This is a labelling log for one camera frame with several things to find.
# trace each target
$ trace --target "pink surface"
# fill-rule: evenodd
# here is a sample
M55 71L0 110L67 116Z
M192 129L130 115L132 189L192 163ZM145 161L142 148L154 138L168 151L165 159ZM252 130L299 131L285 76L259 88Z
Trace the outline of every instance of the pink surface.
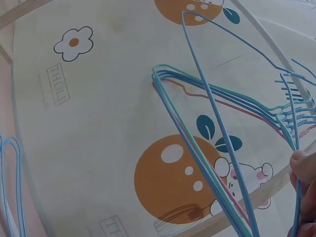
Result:
M12 93L11 93L11 66L7 64L4 58L0 56L0 133L3 138L8 136L16 136L13 119ZM6 186L8 202L12 215L17 222L17 209L15 201L15 170L16 170L16 154L12 148L5 149L5 169L6 169ZM40 222L40 218L35 209L33 200L30 195L28 185L23 178L23 192L26 224L29 236L45 237L47 236ZM0 236L5 236L6 220L0 216Z

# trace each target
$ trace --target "finger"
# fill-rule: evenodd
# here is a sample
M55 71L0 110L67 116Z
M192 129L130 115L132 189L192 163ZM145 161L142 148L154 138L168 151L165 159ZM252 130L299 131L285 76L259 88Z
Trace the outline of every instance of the finger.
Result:
M291 227L287 233L287 237L291 237L293 228ZM304 223L300 225L296 237L314 237L316 234L316 223Z
M316 180L308 188L301 201L301 220L313 222L316 219Z
M290 171L290 181L291 181L293 188L296 190L297 178L296 178L296 175L292 171ZM307 185L305 183L301 184L302 196L304 196L306 194L308 188L309 188L309 185Z
M292 172L303 183L310 184L316 179L316 153L309 156L303 151L295 151L290 159Z
M297 180L296 175L291 170L290 171L290 181L291 181L291 184L295 190L296 190L296 180Z

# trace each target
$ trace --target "orange circle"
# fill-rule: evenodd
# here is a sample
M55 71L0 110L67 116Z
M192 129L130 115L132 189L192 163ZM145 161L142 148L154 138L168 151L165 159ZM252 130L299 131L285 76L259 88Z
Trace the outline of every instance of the orange circle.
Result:
M215 19L223 9L222 6L198 0L155 0L155 4L165 18L179 25L182 25L182 12L191 10L191 8L187 6L193 5L193 12L205 16L210 20ZM196 17L199 18L193 14L185 14L185 24L187 26L197 26L207 22L204 19L196 20Z
M70 47L75 47L75 46L77 46L79 44L79 39L77 39L77 38L73 38L73 39L71 39L70 41L69 41L69 46Z
M220 157L217 150L201 138L194 137L212 166ZM180 145L181 158L173 163L162 160L161 153L171 145ZM203 187L194 190L197 181ZM204 180L181 135L164 137L151 144L135 168L135 191L143 207L156 218L173 224L197 221L210 213L216 199Z

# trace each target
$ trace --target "white flower print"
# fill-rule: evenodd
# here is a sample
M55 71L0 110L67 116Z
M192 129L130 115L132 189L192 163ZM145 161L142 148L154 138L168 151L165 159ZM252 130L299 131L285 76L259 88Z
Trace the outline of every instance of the white flower print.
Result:
M75 61L80 54L85 54L93 48L91 27L84 26L80 30L70 29L64 33L62 40L54 46L55 53L62 54L66 62Z

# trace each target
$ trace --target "white rod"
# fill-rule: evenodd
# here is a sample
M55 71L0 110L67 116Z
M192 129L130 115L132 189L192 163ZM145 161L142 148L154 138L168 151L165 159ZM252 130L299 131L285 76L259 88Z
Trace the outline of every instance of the white rod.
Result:
M270 36L270 34L266 31L266 29L261 25L261 23L255 18L254 15L251 14L251 12L248 11L246 7L244 7L238 0L231 0L231 2L241 11L241 13L250 21L250 23L255 27L255 29L260 33L260 35L263 37L263 39L267 42L267 44L271 47L273 52L277 55L281 63L283 64L284 68L291 71L295 72L294 69L292 68L290 62L287 60L286 56L280 49L280 47L277 45L277 43L273 40L273 38ZM294 84L296 85L296 88L300 92L303 100L308 100L309 95L300 81L300 79L296 77L291 77ZM313 107L312 102L306 103L306 106L308 108Z

